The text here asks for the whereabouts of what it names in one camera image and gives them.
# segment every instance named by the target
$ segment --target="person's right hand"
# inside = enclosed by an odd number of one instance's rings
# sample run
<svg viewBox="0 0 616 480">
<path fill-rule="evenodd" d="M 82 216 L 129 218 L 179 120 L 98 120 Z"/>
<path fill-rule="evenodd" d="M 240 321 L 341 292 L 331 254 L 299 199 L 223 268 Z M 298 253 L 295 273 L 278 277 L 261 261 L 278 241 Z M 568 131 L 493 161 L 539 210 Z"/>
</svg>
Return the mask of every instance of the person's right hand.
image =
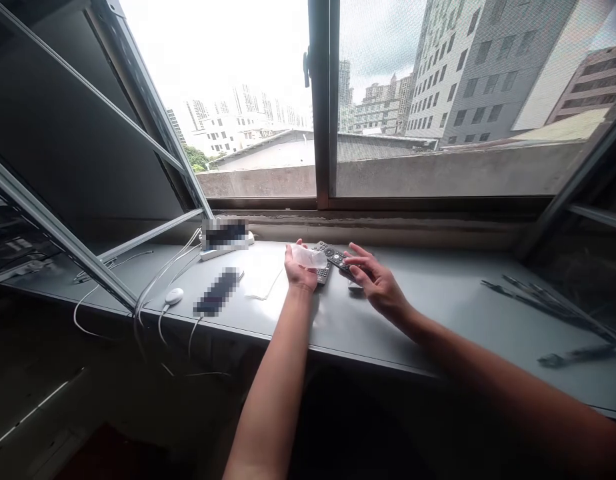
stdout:
<svg viewBox="0 0 616 480">
<path fill-rule="evenodd" d="M 350 265 L 350 273 L 355 282 L 363 288 L 366 298 L 375 310 L 393 323 L 400 322 L 412 306 L 403 296 L 392 272 L 360 246 L 351 242 L 350 248 L 358 254 L 358 257 L 352 257 L 345 251 L 347 258 L 344 262 Z M 373 278 L 371 279 L 359 267 L 370 272 Z"/>
</svg>

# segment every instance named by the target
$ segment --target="remote control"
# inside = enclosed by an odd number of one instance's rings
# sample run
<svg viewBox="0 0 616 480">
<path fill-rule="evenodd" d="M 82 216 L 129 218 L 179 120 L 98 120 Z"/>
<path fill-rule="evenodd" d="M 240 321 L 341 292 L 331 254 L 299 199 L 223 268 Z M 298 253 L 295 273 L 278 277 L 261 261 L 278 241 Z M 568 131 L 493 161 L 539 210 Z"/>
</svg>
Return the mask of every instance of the remote control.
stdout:
<svg viewBox="0 0 616 480">
<path fill-rule="evenodd" d="M 324 242 L 319 242 L 316 246 L 313 247 L 313 250 L 324 251 L 328 248 Z M 326 264 L 326 266 L 322 269 L 317 269 L 317 284 L 325 285 L 326 280 L 328 280 L 328 274 L 330 273 L 330 262 Z"/>
<path fill-rule="evenodd" d="M 326 260 L 328 260 L 329 265 L 332 263 L 339 270 L 344 272 L 344 274 L 346 274 L 348 278 L 353 278 L 352 274 L 350 273 L 350 265 L 346 265 L 343 262 L 346 256 L 342 252 L 332 248 L 330 245 L 324 242 L 319 242 L 315 247 L 315 250 L 320 250 L 323 252 L 323 254 L 326 256 Z"/>
</svg>

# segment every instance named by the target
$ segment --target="plastic bag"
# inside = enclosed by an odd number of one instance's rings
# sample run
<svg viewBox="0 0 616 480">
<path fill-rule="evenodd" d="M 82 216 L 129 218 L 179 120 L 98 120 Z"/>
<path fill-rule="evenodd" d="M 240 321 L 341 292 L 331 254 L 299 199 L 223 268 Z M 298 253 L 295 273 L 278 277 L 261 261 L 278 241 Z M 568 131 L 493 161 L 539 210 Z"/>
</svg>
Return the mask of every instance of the plastic bag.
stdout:
<svg viewBox="0 0 616 480">
<path fill-rule="evenodd" d="M 291 248 L 293 249 L 293 259 L 302 267 L 320 269 L 326 268 L 328 265 L 328 260 L 326 260 L 323 252 L 310 250 L 296 243 L 292 244 Z"/>
</svg>

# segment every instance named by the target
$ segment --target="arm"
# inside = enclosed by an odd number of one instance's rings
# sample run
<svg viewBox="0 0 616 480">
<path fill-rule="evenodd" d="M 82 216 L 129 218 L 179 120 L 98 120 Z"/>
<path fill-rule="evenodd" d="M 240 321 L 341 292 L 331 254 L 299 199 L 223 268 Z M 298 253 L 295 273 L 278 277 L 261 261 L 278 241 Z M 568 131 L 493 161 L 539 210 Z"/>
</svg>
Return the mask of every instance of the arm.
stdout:
<svg viewBox="0 0 616 480">
<path fill-rule="evenodd" d="M 317 274 L 286 245 L 288 294 L 241 412 L 224 479 L 282 479 L 293 449 Z"/>
<path fill-rule="evenodd" d="M 371 304 L 450 376 L 481 394 L 518 430 L 577 473 L 616 474 L 616 424 L 415 310 L 390 270 L 351 243 L 346 262 Z"/>
</svg>

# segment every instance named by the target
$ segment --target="gray desk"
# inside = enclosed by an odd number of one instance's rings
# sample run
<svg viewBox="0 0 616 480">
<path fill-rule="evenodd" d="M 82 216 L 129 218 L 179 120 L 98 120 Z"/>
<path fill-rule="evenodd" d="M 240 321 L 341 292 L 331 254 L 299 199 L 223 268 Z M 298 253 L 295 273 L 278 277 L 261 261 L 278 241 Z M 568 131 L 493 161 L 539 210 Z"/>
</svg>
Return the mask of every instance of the gray desk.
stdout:
<svg viewBox="0 0 616 480">
<path fill-rule="evenodd" d="M 269 339 L 287 289 L 285 274 L 279 276 L 264 301 L 246 298 L 245 293 L 274 278 L 283 266 L 284 248 L 283 243 L 257 242 L 247 251 L 193 262 L 167 289 L 181 287 L 185 296 L 165 318 L 167 321 L 196 321 L 192 315 L 193 300 L 199 298 L 223 268 L 237 267 L 245 272 L 239 288 L 219 316 L 204 318 L 199 326 Z M 155 252 L 115 269 L 115 274 L 137 294 L 179 247 L 142 245 L 119 260 L 148 249 Z M 505 255 L 484 253 L 382 248 L 373 251 L 393 271 L 408 300 L 422 313 L 605 415 L 616 418 L 616 356 L 562 369 L 544 368 L 537 362 L 538 357 L 548 353 L 600 343 L 598 337 L 480 285 L 482 279 L 502 283 L 501 274 L 506 273 L 550 289 L 516 261 Z M 155 299 L 147 305 L 146 312 L 161 311 L 168 282 L 188 260 L 182 259 L 172 266 L 155 286 L 149 295 Z M 14 278 L 7 284 L 76 302 L 94 286 L 93 282 L 73 285 L 71 281 L 78 270 L 70 260 L 59 257 L 54 270 Z M 333 269 L 328 283 L 316 294 L 314 302 L 311 349 L 420 375 L 436 375 L 435 367 L 416 344 L 376 313 L 366 300 L 350 295 L 347 281 L 336 270 Z M 86 304 L 127 314 L 103 289 L 92 294 Z"/>
</svg>

